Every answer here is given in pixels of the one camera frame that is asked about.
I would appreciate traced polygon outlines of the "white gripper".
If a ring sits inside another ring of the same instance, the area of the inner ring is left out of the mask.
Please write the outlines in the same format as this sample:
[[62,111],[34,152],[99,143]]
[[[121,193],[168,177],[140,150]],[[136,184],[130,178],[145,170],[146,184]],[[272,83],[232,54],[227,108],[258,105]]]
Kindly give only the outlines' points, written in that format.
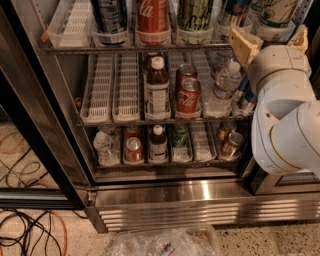
[[275,78],[276,85],[281,82],[289,84],[290,95],[294,95],[293,89],[301,87],[304,100],[315,99],[309,80],[311,67],[304,54],[308,49],[308,28],[305,25],[297,28],[288,46],[271,45],[261,50],[263,40],[238,26],[230,28],[228,40],[241,66],[252,62],[248,67],[248,78],[256,95]]

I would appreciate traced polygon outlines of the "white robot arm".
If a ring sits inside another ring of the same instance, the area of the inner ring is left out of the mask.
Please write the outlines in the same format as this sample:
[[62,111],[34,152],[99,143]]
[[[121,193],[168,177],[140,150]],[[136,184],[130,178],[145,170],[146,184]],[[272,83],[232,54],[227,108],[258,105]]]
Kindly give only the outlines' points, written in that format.
[[320,177],[320,101],[309,80],[306,32],[301,25],[289,43],[267,47],[238,26],[232,26],[228,36],[257,96],[253,156],[272,175],[308,170]]

